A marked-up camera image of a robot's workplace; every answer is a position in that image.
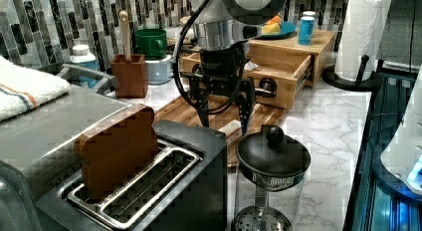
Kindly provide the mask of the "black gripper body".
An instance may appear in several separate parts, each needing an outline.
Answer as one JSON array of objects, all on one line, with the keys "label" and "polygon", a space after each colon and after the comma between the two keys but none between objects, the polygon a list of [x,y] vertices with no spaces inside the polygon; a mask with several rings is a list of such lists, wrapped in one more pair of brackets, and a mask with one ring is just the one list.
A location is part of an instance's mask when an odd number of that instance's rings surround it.
[{"label": "black gripper body", "polygon": [[201,50],[200,61],[201,97],[250,95],[250,83],[242,79],[244,66],[248,62],[242,46],[220,51]]}]

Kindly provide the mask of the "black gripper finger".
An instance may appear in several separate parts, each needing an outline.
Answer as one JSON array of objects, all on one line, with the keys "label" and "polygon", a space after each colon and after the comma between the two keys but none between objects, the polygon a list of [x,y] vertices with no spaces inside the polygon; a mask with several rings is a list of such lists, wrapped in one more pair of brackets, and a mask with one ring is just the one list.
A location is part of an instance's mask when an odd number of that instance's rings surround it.
[{"label": "black gripper finger", "polygon": [[199,119],[203,126],[209,126],[208,118],[208,100],[207,97],[200,92],[199,79],[192,77],[189,79],[190,98],[194,100],[194,107],[197,111]]},{"label": "black gripper finger", "polygon": [[256,103],[255,85],[253,79],[245,79],[241,82],[236,96],[236,105],[239,108],[242,135],[248,132],[249,122]]}]

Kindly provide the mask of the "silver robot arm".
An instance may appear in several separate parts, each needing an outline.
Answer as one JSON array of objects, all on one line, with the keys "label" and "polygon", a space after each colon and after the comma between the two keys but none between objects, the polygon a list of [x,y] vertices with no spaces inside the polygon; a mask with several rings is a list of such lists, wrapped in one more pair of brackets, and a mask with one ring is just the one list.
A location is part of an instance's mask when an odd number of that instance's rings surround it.
[{"label": "silver robot arm", "polygon": [[286,0],[191,0],[188,25],[200,48],[200,63],[187,76],[190,98],[203,125],[230,105],[239,109],[242,133],[256,103],[254,79],[244,75],[248,41],[278,15]]}]

